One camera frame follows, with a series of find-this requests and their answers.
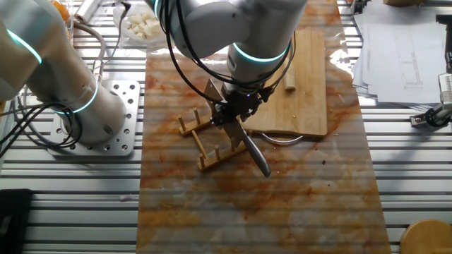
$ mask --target black cable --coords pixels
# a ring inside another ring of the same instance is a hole
[[[290,65],[292,64],[293,59],[295,58],[295,53],[297,52],[297,36],[296,31],[294,32],[294,43],[293,48],[291,48],[292,55],[289,58],[289,62],[287,63],[287,66],[284,68],[284,71],[282,72],[281,76],[272,84],[270,85],[271,88],[276,89],[280,83],[280,81],[284,78],[285,74],[289,70]]]
[[[122,26],[122,21],[124,20],[124,18],[126,17],[127,13],[128,13],[129,10],[130,10],[130,8],[132,7],[131,4],[126,3],[125,1],[121,1],[121,4],[124,5],[124,8],[125,8],[125,9],[124,9],[124,11],[122,12],[121,18],[120,18],[120,20],[119,20],[119,27],[118,27],[118,33],[119,33],[119,35],[118,35],[118,41],[117,41],[117,43],[116,43],[116,46],[114,47],[114,50],[113,50],[112,55],[110,56],[110,59],[109,59],[104,65],[107,65],[107,64],[113,59],[114,53],[116,53],[116,50],[118,49],[119,43],[121,42],[121,26]]]
[[[17,122],[16,126],[14,126],[14,128],[2,139],[0,140],[0,145],[4,144],[11,136],[12,139],[8,142],[8,144],[6,145],[6,147],[0,152],[0,158],[2,158],[5,153],[9,150],[9,148],[11,148],[12,144],[17,140],[17,138],[19,137],[19,135],[21,133],[24,133],[27,137],[29,137],[29,139],[34,142],[36,145],[41,145],[44,147],[48,147],[51,149],[62,149],[62,148],[68,148],[71,147],[73,145],[75,145],[81,138],[82,133],[83,133],[83,128],[81,125],[81,121],[80,119],[70,110],[68,109],[61,109],[64,112],[64,115],[67,117],[68,121],[69,121],[69,125],[71,126],[71,130],[69,131],[69,135],[67,138],[65,138],[63,140],[63,142],[61,143],[52,143],[49,140],[46,139],[46,141],[48,142],[47,144],[43,144],[40,143],[39,141],[35,140],[34,138],[32,138],[28,133],[26,133],[24,130],[28,127],[30,127],[30,124],[32,123],[32,121],[39,115],[41,114],[45,109],[48,109],[50,107],[65,107],[65,105],[60,104],[60,103],[49,103],[49,104],[45,104],[45,105],[39,105],[37,107],[32,108],[28,113],[23,115],[22,119],[19,119],[17,116],[17,113],[14,112],[14,106],[15,103],[14,101],[11,102],[11,106],[10,106],[10,112],[12,114],[14,114],[14,118]],[[79,133],[77,138],[75,138],[72,142],[70,142],[69,144],[66,144],[69,139],[71,138],[72,132],[73,132],[73,122],[71,119],[71,116],[74,116],[75,122],[78,124],[79,127]]]
[[[89,26],[82,24],[82,23],[74,22],[73,26],[74,26],[74,28],[77,28],[79,30],[89,33],[90,35],[96,37],[97,40],[99,40],[100,52],[99,52],[99,56],[97,57],[97,60],[102,61],[104,59],[105,51],[107,50],[107,44],[105,43],[105,40],[102,37],[102,35],[100,35],[100,33],[98,33],[96,30],[94,30],[94,29],[90,28]]]
[[[171,18],[169,18],[170,16],[170,2],[168,0],[165,1],[165,27],[170,28],[171,27]],[[167,45],[168,45],[168,50],[169,50],[169,55],[171,56],[171,60],[174,64],[174,67],[176,68],[176,71],[179,73],[179,75],[181,76],[181,78],[185,81],[185,83],[193,90],[195,91],[198,95],[202,96],[204,99],[216,103],[216,104],[220,104],[220,105],[227,105],[227,103],[225,102],[221,102],[217,99],[213,99],[207,95],[205,95],[204,93],[202,93],[198,88],[196,88],[196,86],[194,86],[190,80],[184,75],[184,73],[182,72],[182,70],[180,69],[179,64],[177,63],[176,60],[176,56],[174,55],[174,52],[172,50],[172,44],[171,44],[171,34],[169,31],[167,31],[166,33],[167,36]]]
[[[46,105],[46,103],[39,104],[39,105],[33,105],[33,106],[26,106],[23,109],[32,109],[32,108],[35,108],[35,107],[38,107],[38,106],[41,107],[41,106],[44,106],[44,105]],[[8,112],[1,113],[0,116],[8,116],[10,114],[14,114],[14,113],[17,113],[17,112],[20,112],[20,109],[14,109],[14,110],[10,110]]]
[[[240,86],[240,83],[238,83],[236,80],[228,80],[228,79],[225,79],[225,78],[220,77],[220,75],[221,75],[221,76],[223,76],[223,77],[231,78],[231,79],[232,79],[232,77],[230,77],[230,76],[228,76],[228,75],[221,74],[221,73],[216,73],[215,71],[210,70],[210,69],[209,69],[207,66],[205,66],[205,65],[202,63],[202,61],[197,57],[197,55],[196,55],[196,53],[195,53],[193,47],[192,47],[191,44],[190,44],[190,41],[189,41],[189,39],[188,39],[188,35],[187,35],[187,33],[186,33],[186,29],[185,29],[185,26],[184,26],[184,18],[183,18],[183,16],[182,16],[182,8],[181,8],[181,6],[180,6],[180,0],[177,0],[177,4],[178,4],[178,5],[177,5],[177,8],[178,8],[179,21],[180,21],[180,23],[181,23],[181,30],[182,30],[182,33],[183,33],[183,35],[184,35],[184,39],[186,40],[187,47],[191,50],[192,56],[194,57],[194,59],[192,59],[192,61],[193,61],[196,65],[198,65],[200,68],[204,69],[206,72],[208,72],[209,74],[211,74],[214,78],[217,78],[218,80],[223,80],[223,81],[225,80],[224,82],[228,82],[228,83],[231,83],[231,84],[235,84],[235,85]],[[164,17],[164,16],[163,16],[163,8],[165,8],[165,18],[163,18],[163,17]],[[160,24],[161,24],[161,27],[162,27],[162,28],[163,28],[163,26],[162,26],[163,22],[165,22],[165,27],[166,27],[166,28],[170,28],[170,27],[171,27],[170,3],[169,3],[168,0],[164,1],[164,2],[161,4],[161,6],[160,6]],[[246,106],[246,105],[251,105],[251,104],[253,104],[253,103],[247,103],[247,104],[230,104],[230,103],[227,103],[227,102],[221,102],[221,101],[218,101],[218,100],[216,100],[216,99],[213,99],[213,98],[211,98],[211,97],[205,95],[205,94],[202,93],[199,89],[197,89],[197,88],[196,88],[196,87],[188,80],[188,78],[184,75],[183,71],[180,69],[179,64],[177,63],[177,60],[176,60],[175,55],[174,55],[174,52],[173,52],[173,50],[172,50],[171,36],[170,36],[169,30],[163,30],[163,31],[165,32],[165,34],[166,34],[166,36],[167,36],[167,45],[168,45],[168,49],[169,49],[169,54],[170,54],[170,56],[171,56],[172,62],[173,62],[173,64],[174,64],[174,67],[176,68],[178,74],[179,74],[179,75],[182,77],[182,79],[185,81],[185,83],[186,83],[192,90],[194,90],[198,95],[202,96],[204,99],[206,99],[206,100],[208,100],[208,101],[211,101],[211,102],[213,102],[213,103],[215,103],[215,104],[227,105],[227,106],[231,106],[231,107],[234,107],[234,106],[236,106],[236,107],[238,107],[238,106]],[[259,89],[256,89],[256,90],[253,91],[252,93],[258,92],[259,90],[271,89],[272,91],[274,91],[274,89],[276,89],[276,87],[278,86],[279,82],[283,79],[284,75],[287,73],[288,68],[290,67],[290,64],[292,63],[292,60],[293,60],[293,58],[294,58],[294,56],[295,56],[296,46],[293,45],[292,40],[290,40],[290,43],[289,43],[289,45],[288,45],[288,48],[286,49],[285,54],[284,54],[282,60],[278,63],[278,65],[277,65],[277,66],[276,66],[276,67],[275,67],[275,68],[274,68],[267,76],[263,77],[263,78],[260,79],[260,80],[255,81],[255,82],[250,82],[250,83],[262,83],[262,82],[268,80],[268,79],[269,79],[269,78],[270,78],[270,77],[271,77],[271,76],[272,76],[272,75],[273,75],[273,74],[274,74],[274,73],[275,73],[275,72],[283,65],[284,61],[285,61],[286,58],[287,58],[287,55],[289,54],[289,51],[292,52],[292,56],[290,57],[290,60],[289,60],[289,63],[288,63],[288,65],[287,65],[287,67],[286,67],[285,70],[282,72],[282,75],[281,75],[281,76],[280,76],[280,77],[279,77],[272,85],[267,86],[267,87],[260,87]]]
[[[31,122],[33,119],[35,119],[38,114],[41,114],[41,112],[43,112],[45,109],[48,109],[50,107],[51,107],[51,105],[45,105],[45,106],[41,107],[40,110],[36,114],[33,114],[33,116],[30,118],[29,122]],[[30,112],[27,113],[27,116],[29,114],[31,114],[32,112],[34,112],[34,110],[36,110],[36,109],[38,109],[38,108],[34,108],[34,109],[30,110]],[[20,134],[23,132],[23,130],[25,130],[25,128],[27,126],[28,126],[27,123],[25,123],[24,126],[21,126],[21,124],[17,124],[13,128],[13,130],[10,133],[8,133],[8,135],[3,140],[0,141],[0,144],[3,144],[4,142],[6,142],[16,132],[18,127],[20,127],[20,130],[13,136],[13,138],[9,141],[9,143],[6,145],[6,147],[0,152],[0,158],[2,158],[6,154],[6,152],[9,150],[9,148],[11,148],[11,146],[13,145],[14,141],[17,140],[17,138],[20,136]]]
[[[229,83],[229,84],[233,84],[233,85],[237,85],[239,87],[242,87],[244,89],[249,89],[250,87],[245,87],[247,85],[258,85],[261,84],[262,82],[267,81],[269,78],[271,78],[271,76],[282,66],[282,64],[284,63],[287,55],[288,55],[288,50],[291,47],[292,41],[289,43],[289,46],[287,47],[284,57],[281,59],[281,61],[278,63],[278,65],[267,75],[265,75],[264,77],[258,79],[258,80],[254,80],[254,81],[249,81],[249,82],[240,82],[237,80],[229,80],[226,78],[221,77],[220,75],[218,75],[219,73],[216,73],[215,71],[210,70],[207,66],[204,65],[204,63],[198,58],[196,52],[194,51],[194,48],[192,47],[191,43],[190,43],[190,39],[188,36],[188,33],[186,31],[186,27],[185,27],[185,22],[184,22],[184,17],[182,14],[182,6],[180,4],[180,0],[176,0],[176,6],[177,6],[177,15],[179,16],[179,22],[181,25],[181,31],[182,31],[182,35],[184,36],[184,40],[185,40],[185,44],[187,45],[190,54],[192,55],[192,57],[196,60],[196,62],[198,63],[198,65],[205,70],[207,73],[211,74],[214,78],[217,78],[218,80],[221,80],[223,82]]]
[[[22,115],[25,116],[26,112],[25,112],[25,110],[23,110],[23,108],[22,108],[22,102],[21,102],[21,100],[20,100],[19,97],[18,97],[17,99],[18,99],[18,108],[22,110]],[[61,109],[61,110],[63,111],[64,116],[67,118],[68,123],[69,123],[69,133],[68,133],[67,138],[64,138],[63,142],[61,142],[61,143],[54,143],[54,142],[52,142],[52,141],[46,139],[44,136],[41,135],[41,133],[39,133],[39,132],[35,129],[35,127],[33,126],[33,124],[32,124],[31,122],[30,122],[30,124],[28,125],[28,128],[31,130],[31,132],[32,132],[33,134],[35,134],[35,135],[42,141],[42,143],[39,142],[39,141],[37,141],[37,140],[35,140],[31,135],[29,135],[29,134],[28,134],[27,132],[25,132],[25,131],[24,131],[24,134],[25,134],[32,142],[34,142],[34,144],[39,145],[39,146],[43,146],[43,147],[46,147],[46,148],[54,149],[54,150],[55,150],[55,149],[61,149],[61,148],[68,148],[68,147],[70,147],[70,146],[72,146],[72,145],[75,145],[75,144],[78,142],[77,140],[73,140],[71,143],[69,143],[69,144],[67,144],[67,145],[66,145],[66,143],[71,139],[71,136],[72,136],[72,133],[73,133],[73,130],[74,130],[73,125],[75,124],[75,123],[73,122],[73,120],[74,120],[74,121],[77,121],[77,120],[76,120],[76,116],[75,116],[75,114],[74,114],[71,110],[68,110],[68,109]],[[14,119],[15,119],[16,121],[18,121],[18,116],[17,116],[17,114],[14,114]]]

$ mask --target robotic arm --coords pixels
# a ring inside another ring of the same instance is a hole
[[[236,116],[245,121],[261,100],[266,102],[270,94],[262,93],[265,82],[287,56],[307,5],[307,0],[145,1],[164,27],[169,13],[171,27],[165,29],[184,56],[200,62],[230,45],[227,66],[232,82],[222,80],[222,93],[230,105],[217,110],[213,118],[217,126]]]
[[[212,122],[230,137],[240,135],[235,145],[244,141],[270,176],[265,158],[237,117],[245,121],[273,92],[266,81],[293,50],[291,37],[307,0],[145,1],[180,52],[224,82],[222,96],[218,91],[211,95],[216,96],[210,101]],[[67,105],[76,114],[81,128],[73,137],[83,144],[101,143],[121,130],[125,106],[99,84],[69,43],[63,24],[49,0],[0,0],[0,100],[13,98],[27,84],[39,101]],[[231,77],[225,78],[208,70],[200,58],[227,45]]]

